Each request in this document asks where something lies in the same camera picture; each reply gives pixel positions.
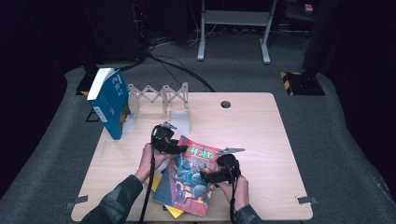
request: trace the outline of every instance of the book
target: book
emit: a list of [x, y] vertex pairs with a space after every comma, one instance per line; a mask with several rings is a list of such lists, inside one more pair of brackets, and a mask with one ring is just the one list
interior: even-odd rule
[[[160, 181], [161, 178], [163, 177], [163, 168], [159, 167], [157, 170], [154, 171], [154, 177], [152, 178], [152, 186], [151, 186], [151, 190], [153, 192], [155, 192], [155, 190], [158, 188], [158, 186], [160, 185]], [[180, 217], [184, 211], [177, 209], [175, 207], [172, 206], [168, 206], [168, 205], [163, 205], [165, 206], [164, 209], [166, 209], [167, 211], [169, 211], [169, 213], [174, 217], [174, 218], [178, 218]]]
[[206, 183], [200, 171], [215, 172], [219, 169], [216, 163], [219, 148], [193, 142], [183, 135], [178, 144], [187, 146], [187, 151], [169, 161], [153, 200], [205, 217], [215, 185]]
[[128, 88], [120, 70], [100, 68], [93, 80], [87, 101], [114, 140], [122, 136], [122, 125], [131, 115]]

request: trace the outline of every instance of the table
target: table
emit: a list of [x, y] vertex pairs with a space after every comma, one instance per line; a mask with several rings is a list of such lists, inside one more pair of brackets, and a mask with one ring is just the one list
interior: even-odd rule
[[[228, 101], [231, 106], [220, 104]], [[182, 108], [174, 101], [172, 108]], [[309, 203], [299, 204], [296, 197], [306, 196], [303, 181], [290, 147], [276, 101], [265, 92], [191, 92], [189, 93], [191, 140], [219, 148], [244, 147], [234, 154], [242, 174], [249, 181], [250, 203], [266, 220], [307, 220], [313, 216]], [[114, 141], [104, 129], [78, 197], [72, 218], [80, 221], [100, 200], [139, 165], [142, 148], [149, 142], [153, 127], [169, 118], [162, 102], [140, 101], [140, 113], [134, 131]], [[146, 187], [132, 207], [127, 220], [138, 220]], [[206, 217], [181, 215], [177, 221], [229, 220], [229, 205], [221, 189], [213, 191]], [[145, 221], [175, 221], [159, 203], [148, 201]]]
[[270, 56], [267, 48], [268, 35], [270, 33], [272, 20], [276, 8], [277, 0], [273, 0], [269, 12], [247, 12], [247, 11], [223, 11], [223, 10], [205, 10], [205, 0], [202, 0], [201, 10], [201, 41], [198, 49], [198, 61], [204, 60], [205, 55], [205, 24], [233, 24], [233, 25], [251, 25], [265, 26], [265, 32], [260, 39], [262, 48], [262, 60], [265, 64], [270, 63]]

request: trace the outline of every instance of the sleeve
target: sleeve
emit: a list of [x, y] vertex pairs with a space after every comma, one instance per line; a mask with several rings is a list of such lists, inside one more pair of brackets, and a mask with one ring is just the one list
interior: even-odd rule
[[80, 223], [124, 223], [142, 190], [142, 183], [134, 175], [128, 176], [109, 192]]
[[239, 209], [235, 214], [235, 221], [238, 224], [262, 224], [264, 221], [254, 211], [253, 207], [248, 204], [245, 207]]

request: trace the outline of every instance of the red cover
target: red cover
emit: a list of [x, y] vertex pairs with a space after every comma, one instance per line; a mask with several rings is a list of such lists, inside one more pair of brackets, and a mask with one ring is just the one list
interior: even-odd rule
[[200, 170], [214, 172], [219, 169], [216, 163], [219, 149], [193, 142], [185, 136], [180, 137], [178, 144], [188, 149], [169, 161], [153, 199], [205, 217], [214, 184], [206, 184], [199, 173]]

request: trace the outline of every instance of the hand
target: hand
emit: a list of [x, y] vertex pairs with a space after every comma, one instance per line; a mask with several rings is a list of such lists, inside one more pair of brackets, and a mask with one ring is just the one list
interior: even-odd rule
[[[160, 167], [164, 161], [174, 158], [176, 155], [161, 153], [154, 149], [155, 169]], [[142, 158], [140, 159], [140, 165], [137, 172], [134, 174], [141, 183], [146, 181], [149, 177], [149, 170], [151, 168], [151, 144], [146, 143], [143, 148]]]
[[[225, 198], [229, 203], [233, 197], [233, 186], [226, 182], [221, 182], [217, 185], [224, 192]], [[234, 211], [237, 212], [239, 209], [245, 207], [248, 204], [248, 180], [244, 176], [240, 175], [238, 177], [238, 185], [236, 186], [235, 191], [235, 204], [233, 207]]]

